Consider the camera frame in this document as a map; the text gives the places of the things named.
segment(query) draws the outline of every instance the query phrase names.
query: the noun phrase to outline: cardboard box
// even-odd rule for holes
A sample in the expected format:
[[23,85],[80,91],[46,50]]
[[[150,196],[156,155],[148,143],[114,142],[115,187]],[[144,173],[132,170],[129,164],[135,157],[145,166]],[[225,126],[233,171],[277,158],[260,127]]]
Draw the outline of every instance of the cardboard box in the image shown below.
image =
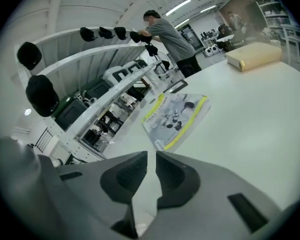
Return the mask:
[[281,61],[282,50],[267,43],[254,42],[227,52],[225,57],[228,63],[243,72],[268,63]]

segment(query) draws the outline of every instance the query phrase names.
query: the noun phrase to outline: black metal railing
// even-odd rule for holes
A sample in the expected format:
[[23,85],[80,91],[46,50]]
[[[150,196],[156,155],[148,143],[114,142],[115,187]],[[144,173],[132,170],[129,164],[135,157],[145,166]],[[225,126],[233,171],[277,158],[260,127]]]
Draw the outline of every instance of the black metal railing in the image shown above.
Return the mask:
[[45,129],[44,132],[42,133],[42,135],[40,136],[40,138],[38,139],[38,141],[36,142],[35,146],[41,152],[44,152],[49,141],[52,139],[53,136],[54,136],[53,133],[48,128]]

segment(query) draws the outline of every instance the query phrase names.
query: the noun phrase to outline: magazine cover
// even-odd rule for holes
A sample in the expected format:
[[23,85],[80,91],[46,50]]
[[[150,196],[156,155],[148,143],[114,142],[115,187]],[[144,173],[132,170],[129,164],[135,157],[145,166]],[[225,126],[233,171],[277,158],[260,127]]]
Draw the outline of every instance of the magazine cover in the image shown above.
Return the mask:
[[205,112],[210,108],[207,96],[164,93],[142,124],[156,148],[166,151],[186,133],[203,107]]

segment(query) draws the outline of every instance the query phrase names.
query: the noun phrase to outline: brown wall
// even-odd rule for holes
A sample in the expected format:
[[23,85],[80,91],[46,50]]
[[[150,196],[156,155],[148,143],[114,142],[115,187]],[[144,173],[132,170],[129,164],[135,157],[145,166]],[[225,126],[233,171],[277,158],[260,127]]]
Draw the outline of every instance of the brown wall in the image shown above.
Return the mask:
[[228,25],[231,23],[228,12],[231,11],[234,14],[238,14],[243,22],[249,21],[249,16],[245,10],[246,5],[254,0],[230,0],[224,7],[220,9],[220,13],[224,17]]

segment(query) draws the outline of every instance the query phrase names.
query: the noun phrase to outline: yellow stripe on magazine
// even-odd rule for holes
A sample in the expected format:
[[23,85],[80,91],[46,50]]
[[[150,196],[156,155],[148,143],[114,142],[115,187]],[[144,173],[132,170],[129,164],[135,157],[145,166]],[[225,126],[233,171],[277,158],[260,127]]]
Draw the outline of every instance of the yellow stripe on magazine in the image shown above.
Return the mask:
[[159,95],[158,100],[156,101],[156,104],[153,106],[153,108],[146,114],[146,116],[142,119],[142,122],[146,121],[161,105],[161,102],[163,101],[165,95],[162,93]]
[[170,149],[176,142],[181,138],[181,136],[186,132],[186,130],[193,124],[196,116],[199,114],[199,111],[205,101],[207,100],[207,96],[204,96],[198,103],[198,106],[195,108],[193,115],[191,116],[190,120],[186,123],[186,125],[182,128],[179,134],[171,141],[168,145],[164,147],[164,150]]

